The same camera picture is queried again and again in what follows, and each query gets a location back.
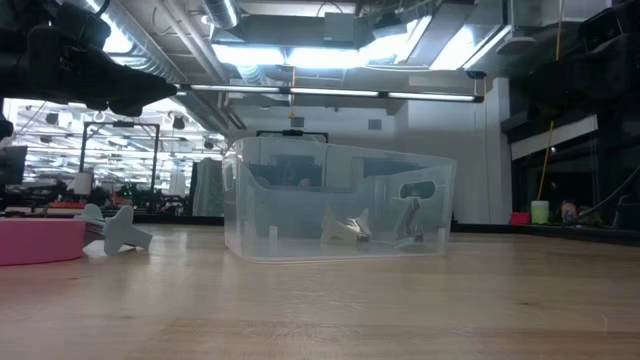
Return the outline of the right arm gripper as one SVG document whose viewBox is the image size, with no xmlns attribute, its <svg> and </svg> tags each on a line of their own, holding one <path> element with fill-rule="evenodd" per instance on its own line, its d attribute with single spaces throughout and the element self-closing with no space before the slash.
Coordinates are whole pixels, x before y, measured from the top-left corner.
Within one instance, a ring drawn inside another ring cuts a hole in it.
<svg viewBox="0 0 640 360">
<path fill-rule="evenodd" d="M 640 7 L 608 7 L 580 24 L 586 52 L 540 64 L 529 100 L 558 111 L 640 107 Z"/>
</svg>

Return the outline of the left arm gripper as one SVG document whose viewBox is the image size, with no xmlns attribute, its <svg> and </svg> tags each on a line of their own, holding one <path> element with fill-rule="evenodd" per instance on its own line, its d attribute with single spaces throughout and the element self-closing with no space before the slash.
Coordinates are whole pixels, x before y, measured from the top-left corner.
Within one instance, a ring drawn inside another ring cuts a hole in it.
<svg viewBox="0 0 640 360">
<path fill-rule="evenodd" d="M 165 78 L 103 52 L 111 0 L 86 9 L 63 0 L 0 0 L 0 98 L 79 102 L 123 116 L 177 94 Z"/>
</svg>

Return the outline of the clear plastic bin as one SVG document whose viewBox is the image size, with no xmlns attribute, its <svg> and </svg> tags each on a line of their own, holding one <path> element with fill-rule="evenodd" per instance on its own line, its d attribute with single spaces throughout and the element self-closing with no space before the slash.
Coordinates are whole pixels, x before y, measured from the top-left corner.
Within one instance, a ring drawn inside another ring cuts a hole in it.
<svg viewBox="0 0 640 360">
<path fill-rule="evenodd" d="M 410 162 L 417 170 L 388 176 L 384 182 L 384 212 L 391 218 L 379 228 L 369 226 L 368 242 L 333 239 L 322 243 L 320 237 L 292 238 L 278 234 L 272 226 L 269 235 L 256 234 L 251 213 L 254 191 L 247 187 L 253 180 L 250 164 L 269 165 L 277 155 L 310 156 L 323 164 L 329 156 L 388 158 Z M 319 262 L 374 259 L 403 256 L 443 255 L 446 252 L 457 164 L 454 160 L 381 149 L 339 144 L 316 143 L 284 137 L 252 137 L 236 141 L 222 160 L 224 192 L 224 237 L 226 246 L 240 258 L 262 263 Z M 393 198 L 419 197 L 421 209 L 416 223 L 422 226 L 424 243 L 395 247 L 396 214 Z"/>
</svg>

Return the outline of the pink tape roll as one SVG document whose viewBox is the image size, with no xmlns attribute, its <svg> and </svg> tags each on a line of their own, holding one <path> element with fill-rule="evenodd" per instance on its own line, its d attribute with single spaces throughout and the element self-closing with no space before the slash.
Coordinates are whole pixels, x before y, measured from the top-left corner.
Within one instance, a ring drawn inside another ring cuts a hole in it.
<svg viewBox="0 0 640 360">
<path fill-rule="evenodd" d="M 0 219 L 0 266 L 68 261 L 83 255 L 85 222 Z"/>
</svg>

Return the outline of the black staple remover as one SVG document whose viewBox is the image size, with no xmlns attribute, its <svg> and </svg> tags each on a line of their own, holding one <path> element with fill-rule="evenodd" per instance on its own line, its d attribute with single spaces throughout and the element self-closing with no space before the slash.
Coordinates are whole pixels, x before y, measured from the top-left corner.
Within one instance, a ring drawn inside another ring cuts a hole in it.
<svg viewBox="0 0 640 360">
<path fill-rule="evenodd" d="M 422 226 L 416 223 L 421 209 L 420 198 L 414 196 L 393 198 L 392 205 L 396 214 L 394 225 L 396 234 L 395 247 L 423 244 Z"/>
</svg>

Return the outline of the blue-grey staple remover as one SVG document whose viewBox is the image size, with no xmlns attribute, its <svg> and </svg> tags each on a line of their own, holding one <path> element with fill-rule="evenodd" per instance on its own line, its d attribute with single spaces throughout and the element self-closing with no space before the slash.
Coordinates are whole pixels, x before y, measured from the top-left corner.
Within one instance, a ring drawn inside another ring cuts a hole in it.
<svg viewBox="0 0 640 360">
<path fill-rule="evenodd" d="M 123 246 L 148 249 L 153 236 L 133 225 L 134 209 L 130 205 L 105 218 L 95 204 L 87 204 L 83 212 L 74 219 L 85 223 L 84 246 L 95 241 L 103 242 L 103 252 L 107 256 L 117 255 Z"/>
</svg>

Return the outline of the dark monitor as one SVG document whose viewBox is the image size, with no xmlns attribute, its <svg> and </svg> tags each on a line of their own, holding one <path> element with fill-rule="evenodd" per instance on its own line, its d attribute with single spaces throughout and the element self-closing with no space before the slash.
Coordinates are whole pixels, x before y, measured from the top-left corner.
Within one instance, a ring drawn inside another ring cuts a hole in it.
<svg viewBox="0 0 640 360">
<path fill-rule="evenodd" d="M 20 185 L 23 182 L 27 146 L 0 149 L 0 185 Z"/>
</svg>

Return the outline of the long ceiling light bar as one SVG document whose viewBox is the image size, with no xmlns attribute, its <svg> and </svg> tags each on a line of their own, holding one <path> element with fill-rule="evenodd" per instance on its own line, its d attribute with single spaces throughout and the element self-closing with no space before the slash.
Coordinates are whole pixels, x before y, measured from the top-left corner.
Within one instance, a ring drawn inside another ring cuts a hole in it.
<svg viewBox="0 0 640 360">
<path fill-rule="evenodd" d="M 249 86 L 249 85 L 211 85 L 211 84 L 176 84 L 179 91 L 213 91 L 243 94 L 267 95 L 302 95 L 302 96 L 338 96 L 357 98 L 376 98 L 392 100 L 438 101 L 456 103 L 482 103 L 482 95 L 432 93 L 432 92 L 400 92 L 333 88 L 308 88 L 284 86 Z"/>
</svg>

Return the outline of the black station frame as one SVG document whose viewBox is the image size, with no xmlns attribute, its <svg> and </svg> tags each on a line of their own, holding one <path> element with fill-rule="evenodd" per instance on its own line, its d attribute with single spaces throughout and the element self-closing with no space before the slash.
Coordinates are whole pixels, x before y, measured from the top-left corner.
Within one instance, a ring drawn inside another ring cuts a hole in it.
<svg viewBox="0 0 640 360">
<path fill-rule="evenodd" d="M 257 130 L 257 137 L 284 137 L 298 140 L 312 141 L 316 143 L 329 143 L 329 134 L 327 132 L 311 132 L 300 129 L 284 129 L 284 130 Z"/>
<path fill-rule="evenodd" d="M 92 126 L 96 126 L 96 130 L 94 132 L 90 132 L 89 129 Z M 154 140 L 154 148 L 153 148 L 153 163 L 152 163 L 152 175 L 151 175 L 151 183 L 150 183 L 150 191 L 152 193 L 155 192 L 156 185 L 156 171 L 157 171 L 157 163 L 158 163 L 158 150 L 160 143 L 160 125 L 159 124 L 143 124 L 136 123 L 133 121 L 124 121 L 124 120 L 116 120 L 116 121 L 105 121 L 105 122 L 84 122 L 83 123 L 83 132 L 82 132 L 82 142 L 81 142 L 81 152 L 79 157 L 79 173 L 84 172 L 85 167 L 85 156 L 87 150 L 87 141 L 90 137 L 94 136 L 97 132 L 103 129 L 105 126 L 111 126 L 114 128 L 135 128 L 135 127 L 150 127 L 155 130 L 155 134 L 153 136 L 149 135 Z"/>
</svg>

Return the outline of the silver ventilation duct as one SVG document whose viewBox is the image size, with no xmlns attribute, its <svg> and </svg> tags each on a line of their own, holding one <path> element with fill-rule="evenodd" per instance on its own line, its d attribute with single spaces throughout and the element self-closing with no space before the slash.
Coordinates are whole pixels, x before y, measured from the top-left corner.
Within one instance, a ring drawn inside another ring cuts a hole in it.
<svg viewBox="0 0 640 360">
<path fill-rule="evenodd" d="M 188 82 L 187 76 L 122 5 L 121 0 L 110 0 L 102 18 L 112 30 L 105 49 L 114 60 L 133 69 L 161 76 L 171 83 Z M 229 106 L 223 105 L 221 95 L 207 99 L 195 92 L 179 90 L 171 100 L 185 107 L 186 113 L 205 130 L 226 135 L 229 129 L 246 129 L 245 123 L 237 114 Z"/>
</svg>

